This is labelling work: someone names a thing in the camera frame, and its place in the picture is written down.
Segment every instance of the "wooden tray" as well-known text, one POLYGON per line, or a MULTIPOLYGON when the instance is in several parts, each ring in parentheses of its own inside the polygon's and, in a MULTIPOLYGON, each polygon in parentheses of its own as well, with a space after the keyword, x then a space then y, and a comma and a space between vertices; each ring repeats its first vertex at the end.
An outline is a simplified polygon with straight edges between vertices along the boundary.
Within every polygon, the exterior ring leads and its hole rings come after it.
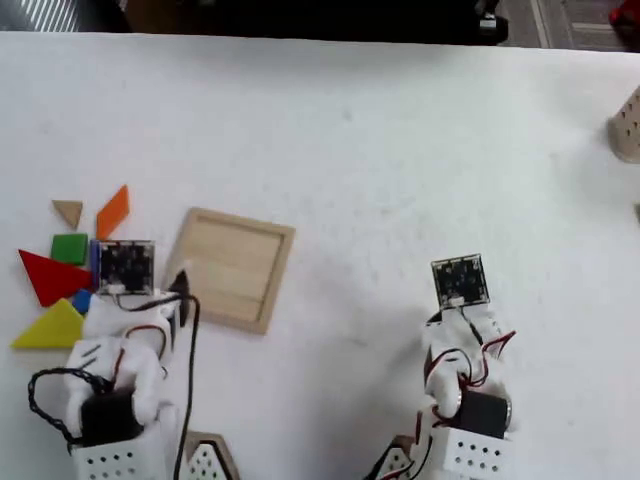
POLYGON ((185 268, 203 319, 264 335, 295 229, 192 208, 163 285, 185 268))

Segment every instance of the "blue tangram piece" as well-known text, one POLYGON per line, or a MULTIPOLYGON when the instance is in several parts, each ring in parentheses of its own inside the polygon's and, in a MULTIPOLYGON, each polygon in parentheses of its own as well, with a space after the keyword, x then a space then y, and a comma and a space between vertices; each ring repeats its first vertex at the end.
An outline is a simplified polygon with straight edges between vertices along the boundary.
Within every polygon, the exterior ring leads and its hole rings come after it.
POLYGON ((91 302, 91 292, 88 290, 78 290, 78 292, 73 296, 73 300, 71 305, 80 313, 84 315, 89 311, 89 303, 91 302))

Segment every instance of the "yellow triangle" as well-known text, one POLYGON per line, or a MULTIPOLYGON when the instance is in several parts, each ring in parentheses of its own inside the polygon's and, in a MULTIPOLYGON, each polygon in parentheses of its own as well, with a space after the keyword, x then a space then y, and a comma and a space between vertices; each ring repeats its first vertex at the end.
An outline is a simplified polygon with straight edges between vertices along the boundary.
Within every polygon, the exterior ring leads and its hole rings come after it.
POLYGON ((22 332, 13 348, 72 348, 82 338, 82 315, 61 298, 22 332))
POLYGON ((62 218, 69 224, 74 230, 78 228, 78 222, 80 222, 80 214, 82 213, 82 202, 74 200, 52 200, 53 206, 58 211, 62 218))

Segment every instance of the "green square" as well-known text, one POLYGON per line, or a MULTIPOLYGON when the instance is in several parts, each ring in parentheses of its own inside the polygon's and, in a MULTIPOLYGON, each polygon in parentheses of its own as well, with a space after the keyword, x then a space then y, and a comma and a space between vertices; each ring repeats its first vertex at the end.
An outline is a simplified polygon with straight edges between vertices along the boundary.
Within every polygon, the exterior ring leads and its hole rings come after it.
POLYGON ((88 240, 86 233, 54 235, 51 243, 51 258, 71 265, 84 265, 88 240))

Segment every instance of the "white cylinder with holes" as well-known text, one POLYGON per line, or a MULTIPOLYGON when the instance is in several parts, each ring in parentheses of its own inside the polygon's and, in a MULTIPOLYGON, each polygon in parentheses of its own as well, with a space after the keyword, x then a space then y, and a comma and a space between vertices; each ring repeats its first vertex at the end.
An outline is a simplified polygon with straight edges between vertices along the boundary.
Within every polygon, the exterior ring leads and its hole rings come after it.
POLYGON ((621 160, 640 163, 640 87, 609 120, 609 141, 621 160))

